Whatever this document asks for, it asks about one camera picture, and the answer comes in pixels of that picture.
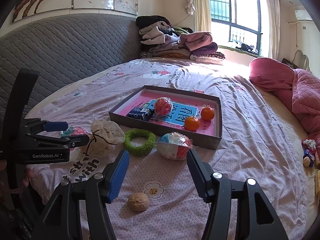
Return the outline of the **person's left hand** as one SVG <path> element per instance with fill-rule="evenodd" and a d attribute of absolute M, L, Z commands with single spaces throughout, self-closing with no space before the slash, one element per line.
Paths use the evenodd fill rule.
<path fill-rule="evenodd" d="M 0 171 L 4 171 L 6 166 L 7 166 L 7 161 L 6 160 L 1 160 Z M 22 179 L 23 186 L 24 187 L 28 187 L 29 179 L 33 179 L 34 177 L 35 177 L 34 172 L 32 171 L 31 167 L 27 165 L 25 167 L 25 172 L 24 172 L 24 176 L 23 176 L 23 179 Z"/>

